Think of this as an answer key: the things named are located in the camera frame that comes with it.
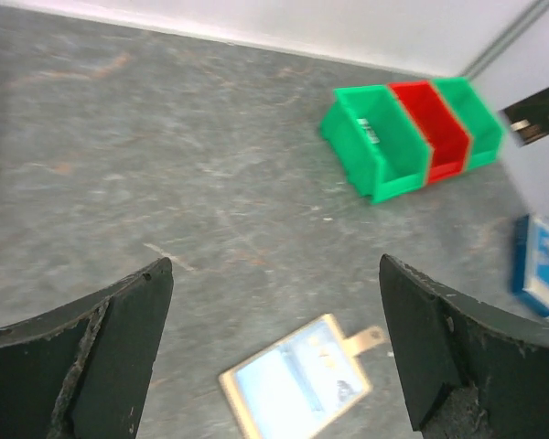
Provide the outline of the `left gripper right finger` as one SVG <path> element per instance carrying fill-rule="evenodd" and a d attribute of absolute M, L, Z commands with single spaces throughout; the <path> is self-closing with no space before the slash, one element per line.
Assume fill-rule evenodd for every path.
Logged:
<path fill-rule="evenodd" d="M 549 326 L 389 254 L 379 280 L 413 430 L 425 438 L 549 438 Z"/>

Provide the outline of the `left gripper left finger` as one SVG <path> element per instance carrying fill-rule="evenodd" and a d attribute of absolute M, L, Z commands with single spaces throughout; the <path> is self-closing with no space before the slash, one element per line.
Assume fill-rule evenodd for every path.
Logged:
<path fill-rule="evenodd" d="M 134 438 L 173 293 L 158 259 L 0 327 L 0 438 Z"/>

